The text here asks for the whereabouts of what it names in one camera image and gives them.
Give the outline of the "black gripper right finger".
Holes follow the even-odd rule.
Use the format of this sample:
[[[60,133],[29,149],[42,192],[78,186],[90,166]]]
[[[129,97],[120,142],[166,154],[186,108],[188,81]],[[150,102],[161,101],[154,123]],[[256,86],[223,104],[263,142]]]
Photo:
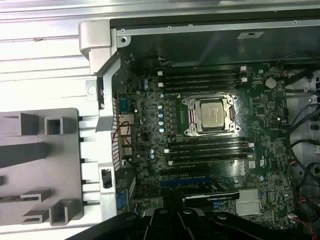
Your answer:
[[[275,230],[229,212],[205,215],[185,207],[183,194],[174,188],[175,240],[309,240],[300,229]]]

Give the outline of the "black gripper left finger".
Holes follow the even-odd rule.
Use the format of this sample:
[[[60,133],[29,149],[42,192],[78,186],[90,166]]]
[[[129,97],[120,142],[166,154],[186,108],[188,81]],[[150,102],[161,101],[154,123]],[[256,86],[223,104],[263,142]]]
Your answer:
[[[70,240],[178,240],[179,190],[161,189],[163,207],[149,208],[143,217],[124,212],[94,225]]]

